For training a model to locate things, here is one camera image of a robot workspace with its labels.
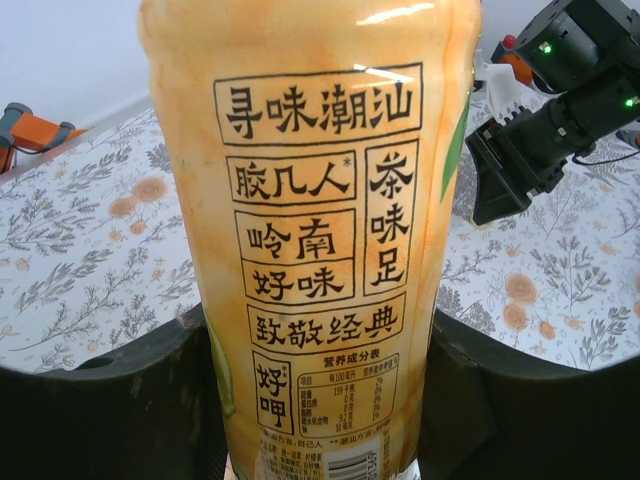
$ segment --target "orange flower pattern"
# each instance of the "orange flower pattern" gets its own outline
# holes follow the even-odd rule
[[[540,335],[547,340],[553,340],[556,338],[556,329],[548,320],[540,320],[540,323],[538,324],[538,332],[540,332]]]
[[[608,242],[607,243],[601,243],[600,244],[600,250],[602,250],[607,255],[615,255],[617,253],[616,249],[613,248],[611,246],[611,244],[608,243]]]
[[[133,197],[119,198],[109,205],[109,215],[114,218],[125,218],[136,211],[136,199]]]
[[[508,245],[506,248],[507,251],[507,255],[509,255],[509,257],[511,258],[516,258],[520,256],[520,245],[518,246],[513,246],[513,245]]]
[[[23,272],[28,272],[31,269],[31,262],[28,258],[19,258],[16,260],[16,268]]]
[[[514,302],[521,305],[530,305],[536,301],[538,291],[535,283],[522,273],[514,273],[507,278],[505,283],[507,295]]]
[[[0,341],[7,337],[17,337],[18,335],[18,332],[13,331],[13,325],[5,325],[0,329]]]
[[[520,305],[512,303],[504,309],[504,321],[507,326],[515,331],[521,332],[529,326],[527,312]]]
[[[545,353],[547,353],[547,349],[542,346],[542,342],[540,342],[538,345],[534,345],[529,350],[531,350],[536,355],[544,355]]]
[[[567,317],[564,319],[564,324],[571,330],[582,330],[584,322],[578,320],[575,317]]]
[[[137,222],[132,223],[131,226],[129,227],[129,230],[134,235],[141,235],[144,233],[146,229],[147,229],[147,222],[145,222],[144,220],[138,220]]]
[[[154,282],[158,282],[162,278],[162,275],[164,275],[164,270],[156,268],[153,272],[151,272],[151,280]]]
[[[168,190],[167,182],[163,178],[149,177],[135,184],[133,196],[142,203],[157,202],[167,194]]]
[[[109,232],[109,240],[111,240],[112,242],[120,242],[122,241],[122,238],[122,232],[120,230],[112,228],[111,232]]]

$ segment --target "plastic bottle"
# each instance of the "plastic bottle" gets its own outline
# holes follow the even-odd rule
[[[238,478],[414,459],[480,24],[478,0],[142,2]]]

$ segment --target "barcode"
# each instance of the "barcode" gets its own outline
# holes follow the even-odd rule
[[[378,480],[379,438],[366,445],[327,455],[328,480]]]

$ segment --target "table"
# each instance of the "table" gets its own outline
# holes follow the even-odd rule
[[[528,92],[538,108],[544,98]],[[490,117],[472,101],[468,133]],[[630,147],[609,137],[588,161]],[[162,132],[146,108],[0,185],[0,364],[71,369],[199,302]],[[569,165],[476,228],[464,151],[438,305],[523,352],[597,369],[640,352],[640,162]]]

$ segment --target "nutrition facts table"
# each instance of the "nutrition facts table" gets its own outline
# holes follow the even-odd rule
[[[353,368],[298,377],[301,435],[335,437],[385,420],[393,411],[398,363],[399,356],[393,355]]]

